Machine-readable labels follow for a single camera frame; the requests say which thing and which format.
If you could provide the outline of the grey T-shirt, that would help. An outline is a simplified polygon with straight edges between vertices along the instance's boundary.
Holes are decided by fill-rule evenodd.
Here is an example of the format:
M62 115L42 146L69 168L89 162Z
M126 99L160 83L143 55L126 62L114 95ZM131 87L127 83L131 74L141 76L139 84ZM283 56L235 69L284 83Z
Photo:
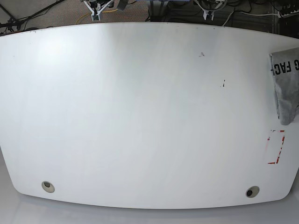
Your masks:
M270 54L278 118L284 126L299 114L299 49Z

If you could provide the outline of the red tape rectangle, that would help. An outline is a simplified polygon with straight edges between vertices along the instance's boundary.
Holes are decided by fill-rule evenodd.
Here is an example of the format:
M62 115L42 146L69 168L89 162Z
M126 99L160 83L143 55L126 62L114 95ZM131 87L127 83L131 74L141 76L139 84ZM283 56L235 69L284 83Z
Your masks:
M271 130L267 139L265 161L267 164L277 164L285 141L285 130Z

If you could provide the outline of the white power strip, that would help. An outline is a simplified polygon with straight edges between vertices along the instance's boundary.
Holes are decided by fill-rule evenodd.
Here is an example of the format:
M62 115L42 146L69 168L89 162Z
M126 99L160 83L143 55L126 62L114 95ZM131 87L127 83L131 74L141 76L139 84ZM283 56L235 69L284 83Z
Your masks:
M299 2L297 0L290 3L284 3L278 13L279 18L287 18L295 15L299 15Z

